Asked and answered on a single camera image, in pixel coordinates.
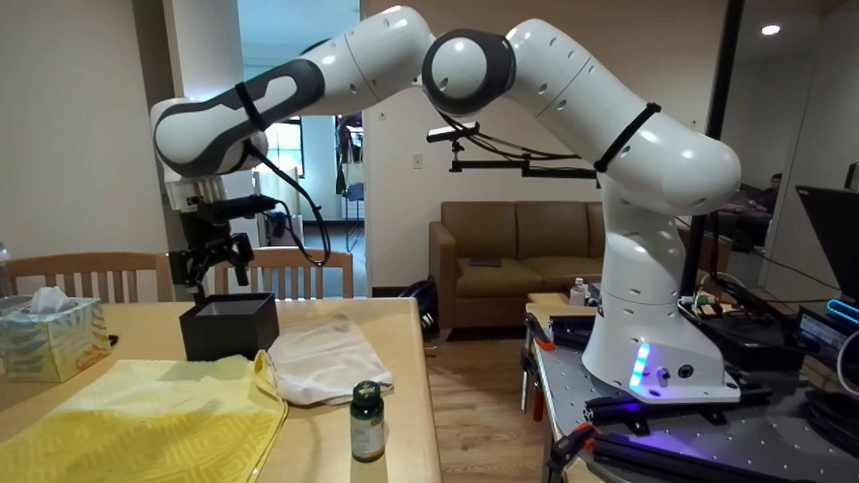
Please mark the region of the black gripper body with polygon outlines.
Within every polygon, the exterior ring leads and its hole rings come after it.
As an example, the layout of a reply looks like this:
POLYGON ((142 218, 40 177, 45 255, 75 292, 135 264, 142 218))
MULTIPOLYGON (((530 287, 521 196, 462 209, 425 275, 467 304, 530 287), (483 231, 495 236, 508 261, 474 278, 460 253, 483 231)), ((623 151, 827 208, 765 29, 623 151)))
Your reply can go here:
POLYGON ((189 287, 190 271, 213 269, 217 264, 231 265, 233 255, 233 218, 255 218, 275 209, 268 196, 241 196, 228 202, 197 202, 194 212, 184 212, 181 224, 189 240, 185 249, 169 255, 172 282, 189 287))

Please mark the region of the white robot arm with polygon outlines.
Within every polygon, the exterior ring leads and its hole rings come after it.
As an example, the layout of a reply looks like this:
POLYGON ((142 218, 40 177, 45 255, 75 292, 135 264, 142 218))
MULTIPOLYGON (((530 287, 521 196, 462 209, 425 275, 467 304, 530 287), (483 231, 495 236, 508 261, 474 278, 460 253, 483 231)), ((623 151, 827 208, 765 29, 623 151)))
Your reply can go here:
POLYGON ((741 184, 735 151, 661 114, 542 19, 504 35, 439 35, 419 12, 393 5, 211 99, 155 106, 153 149, 177 177, 205 181, 233 173, 241 142, 287 115, 357 114, 408 86, 445 115, 511 99, 596 169, 605 264, 582 351, 592 377, 651 406, 741 398, 717 345, 679 316, 684 247, 671 225, 727 205, 741 184))

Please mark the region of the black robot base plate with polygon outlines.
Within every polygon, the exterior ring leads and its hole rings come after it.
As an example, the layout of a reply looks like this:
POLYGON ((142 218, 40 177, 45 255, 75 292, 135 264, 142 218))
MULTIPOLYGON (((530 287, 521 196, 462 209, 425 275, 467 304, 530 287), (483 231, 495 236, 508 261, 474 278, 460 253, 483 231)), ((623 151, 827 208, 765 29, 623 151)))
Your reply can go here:
POLYGON ((594 379, 577 350, 533 355, 547 480, 582 463, 608 483, 859 483, 859 460, 819 433, 809 385, 746 385, 735 406, 655 406, 594 379))

